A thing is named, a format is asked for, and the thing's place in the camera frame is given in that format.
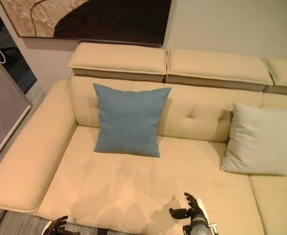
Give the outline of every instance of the gray floor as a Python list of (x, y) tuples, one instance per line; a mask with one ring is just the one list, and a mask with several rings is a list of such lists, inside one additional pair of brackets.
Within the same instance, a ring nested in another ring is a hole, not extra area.
[[(1, 150), (0, 162), (20, 131), (43, 101), (45, 94), (38, 83), (36, 83), (26, 96), (33, 104), (33, 107)], [(40, 217), (0, 209), (0, 235), (40, 235), (47, 222), (48, 220)], [(126, 235), (112, 230), (97, 229), (76, 224), (66, 224), (66, 229), (73, 232), (79, 231), (81, 235)]]

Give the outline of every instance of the sofa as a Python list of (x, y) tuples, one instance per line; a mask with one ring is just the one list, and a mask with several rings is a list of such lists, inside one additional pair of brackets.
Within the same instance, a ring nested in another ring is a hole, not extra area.
[[(0, 208), (130, 234), (182, 234), (189, 220), (171, 218), (169, 208), (187, 208), (188, 192), (203, 200), (221, 235), (287, 234), (287, 176), (220, 170), (234, 102), (287, 109), (286, 89), (271, 89), (287, 63), (272, 61), (79, 44), (73, 77), (50, 89), (0, 164)], [(100, 130), (94, 83), (171, 88), (157, 130), (160, 158), (93, 151)]]

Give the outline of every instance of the framed artwork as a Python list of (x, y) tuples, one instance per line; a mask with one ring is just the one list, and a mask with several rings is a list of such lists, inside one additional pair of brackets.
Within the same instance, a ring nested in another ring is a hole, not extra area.
[(0, 0), (19, 37), (161, 46), (171, 0)]

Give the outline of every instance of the wall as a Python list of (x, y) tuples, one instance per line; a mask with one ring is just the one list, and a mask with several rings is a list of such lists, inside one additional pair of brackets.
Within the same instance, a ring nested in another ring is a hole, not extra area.
[[(46, 91), (71, 77), (77, 41), (22, 39), (1, 4), (0, 16)], [(287, 58), (287, 0), (172, 0), (164, 47)]]
[(287, 58), (287, 0), (172, 0), (166, 48)]

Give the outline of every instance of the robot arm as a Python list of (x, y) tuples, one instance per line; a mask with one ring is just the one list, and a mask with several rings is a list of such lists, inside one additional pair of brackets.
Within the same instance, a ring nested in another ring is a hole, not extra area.
[(190, 225), (182, 227), (185, 235), (212, 235), (210, 228), (213, 228), (214, 234), (218, 235), (216, 223), (210, 224), (202, 200), (195, 199), (189, 193), (184, 193), (187, 197), (189, 209), (169, 209), (170, 215), (175, 219), (191, 218)]

